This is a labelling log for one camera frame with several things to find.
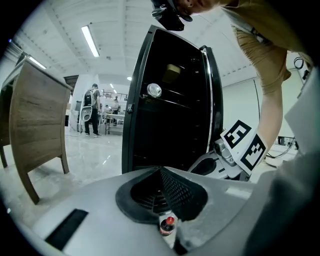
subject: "black slot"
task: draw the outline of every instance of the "black slot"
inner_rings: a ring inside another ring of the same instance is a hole
[[[85,210],[74,209],[45,241],[62,251],[87,215]]]

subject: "wooden board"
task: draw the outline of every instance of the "wooden board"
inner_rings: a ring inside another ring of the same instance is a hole
[[[69,172],[64,120],[70,89],[39,68],[24,62],[13,83],[9,114],[10,144],[23,185],[36,204],[39,197],[28,172],[60,157]]]

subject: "person's arm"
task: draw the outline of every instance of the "person's arm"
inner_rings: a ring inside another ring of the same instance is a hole
[[[233,27],[244,55],[254,66],[262,87],[258,133],[268,146],[274,144],[283,119],[282,83],[291,73],[286,68],[287,50],[271,42],[261,43],[252,34]]]
[[[283,102],[281,86],[262,96],[258,132],[270,149],[279,134],[283,119]]]

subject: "wooden panel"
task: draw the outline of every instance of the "wooden panel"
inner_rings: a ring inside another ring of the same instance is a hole
[[[25,172],[30,172],[36,167],[56,158],[62,154],[60,138],[35,141],[19,145],[20,163],[24,166]]]
[[[67,93],[65,95],[64,99],[64,106],[62,109],[62,112],[65,113],[67,110],[67,103],[69,101],[70,95]],[[60,133],[61,133],[61,148],[62,148],[62,154],[61,154],[61,164],[63,168],[63,173],[67,174],[69,172],[69,166],[67,161],[67,154],[66,154],[66,146],[65,146],[65,119],[66,117],[63,115],[61,117],[61,124],[60,124]]]
[[[9,137],[9,112],[12,97],[12,86],[5,86],[0,93],[0,145],[10,144]]]
[[[19,125],[16,127],[16,135],[21,145],[32,142],[60,139],[61,125],[60,123],[28,126]]]
[[[69,96],[68,85],[27,61],[13,84],[10,142],[19,176],[35,204],[39,197],[27,173],[55,157],[66,156],[61,126]],[[61,163],[64,173],[69,171],[68,164]]]

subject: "man standing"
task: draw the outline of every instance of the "man standing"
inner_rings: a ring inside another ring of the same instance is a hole
[[[92,122],[92,128],[93,128],[93,137],[100,137],[101,135],[98,133],[98,111],[100,110],[100,92],[98,90],[98,85],[94,83],[92,85],[92,88],[89,89],[86,93],[86,96],[90,96],[92,98],[91,107],[92,107],[92,113],[91,113],[91,122]],[[89,121],[84,122],[84,128],[85,128],[85,135],[87,137],[90,136],[89,131]]]

